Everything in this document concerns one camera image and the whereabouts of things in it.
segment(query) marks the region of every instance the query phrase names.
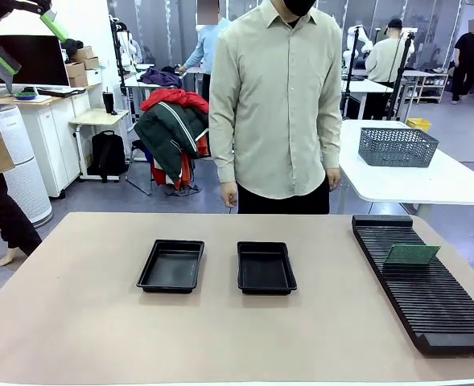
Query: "yellow bin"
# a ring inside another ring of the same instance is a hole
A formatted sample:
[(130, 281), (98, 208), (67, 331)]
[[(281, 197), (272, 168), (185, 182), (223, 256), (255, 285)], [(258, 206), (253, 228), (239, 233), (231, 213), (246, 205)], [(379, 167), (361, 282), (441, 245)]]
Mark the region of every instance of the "yellow bin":
[(431, 127), (431, 122), (424, 118), (408, 118), (406, 124), (412, 129), (421, 129), (425, 132), (428, 132)]

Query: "purple jacket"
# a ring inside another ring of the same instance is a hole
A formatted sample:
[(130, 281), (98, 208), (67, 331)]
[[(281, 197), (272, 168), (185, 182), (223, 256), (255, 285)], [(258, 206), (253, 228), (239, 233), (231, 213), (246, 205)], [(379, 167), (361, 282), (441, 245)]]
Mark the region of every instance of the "purple jacket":
[(140, 77), (145, 84), (157, 84), (158, 86), (181, 88), (181, 80), (170, 72), (162, 72), (149, 67), (145, 74)]

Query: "man's right hand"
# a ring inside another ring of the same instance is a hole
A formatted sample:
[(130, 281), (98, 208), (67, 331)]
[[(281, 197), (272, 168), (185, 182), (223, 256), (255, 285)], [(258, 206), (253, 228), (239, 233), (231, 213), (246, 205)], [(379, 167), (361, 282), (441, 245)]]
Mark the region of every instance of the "man's right hand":
[(226, 207), (236, 207), (238, 204), (237, 183), (221, 183), (221, 197)]

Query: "monitor screen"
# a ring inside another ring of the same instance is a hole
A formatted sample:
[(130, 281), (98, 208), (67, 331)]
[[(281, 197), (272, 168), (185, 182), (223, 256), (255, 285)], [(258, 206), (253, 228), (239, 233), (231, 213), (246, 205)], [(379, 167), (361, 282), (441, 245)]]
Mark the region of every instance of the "monitor screen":
[(13, 77), (14, 84), (68, 86), (60, 41), (55, 36), (0, 35), (0, 46), (22, 66)]

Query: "white cylinder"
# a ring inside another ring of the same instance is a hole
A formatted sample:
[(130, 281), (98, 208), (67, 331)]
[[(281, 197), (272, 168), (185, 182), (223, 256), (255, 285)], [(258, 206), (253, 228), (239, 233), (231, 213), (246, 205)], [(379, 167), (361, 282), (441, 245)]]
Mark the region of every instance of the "white cylinder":
[(36, 226), (52, 218), (52, 206), (20, 110), (0, 105), (0, 132), (15, 168), (4, 173), (8, 194)]

